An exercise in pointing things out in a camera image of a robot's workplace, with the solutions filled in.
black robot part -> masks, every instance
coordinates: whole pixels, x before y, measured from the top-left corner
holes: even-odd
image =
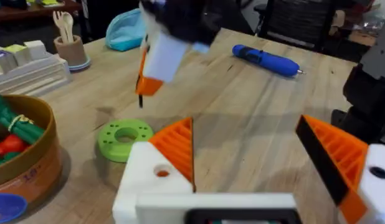
[[[368,144],[385,144],[385,77],[375,79],[359,64],[350,73],[343,94],[353,106],[347,113],[334,110],[332,125]]]
[[[169,33],[186,42],[211,45],[220,27],[204,13],[206,0],[141,1],[144,9],[155,16]]]

wooden blocks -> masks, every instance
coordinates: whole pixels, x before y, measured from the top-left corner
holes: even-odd
[[[40,40],[25,42],[25,46],[29,49],[32,60],[47,58],[50,56],[45,50],[43,42]]]
[[[16,67],[17,62],[13,54],[5,50],[0,50],[0,74],[7,73]]]
[[[14,44],[6,47],[5,50],[15,56],[18,66],[25,65],[31,61],[31,55],[29,54],[28,48],[25,46]]]

green ring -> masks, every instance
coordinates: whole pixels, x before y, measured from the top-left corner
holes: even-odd
[[[148,141],[154,135],[151,127],[138,119],[111,121],[98,134],[98,148],[113,162],[127,162],[134,142]],[[121,142],[116,137],[129,136],[134,141]]]

cup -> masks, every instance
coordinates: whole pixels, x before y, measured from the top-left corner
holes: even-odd
[[[54,44],[58,55],[68,62],[69,67],[77,67],[87,63],[88,57],[79,36],[74,35],[74,41],[66,44],[63,43],[61,37],[57,37],[54,39]]]

red object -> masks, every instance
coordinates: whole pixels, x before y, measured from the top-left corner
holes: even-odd
[[[28,145],[15,134],[10,134],[4,141],[0,142],[0,156],[9,152],[23,152]]]

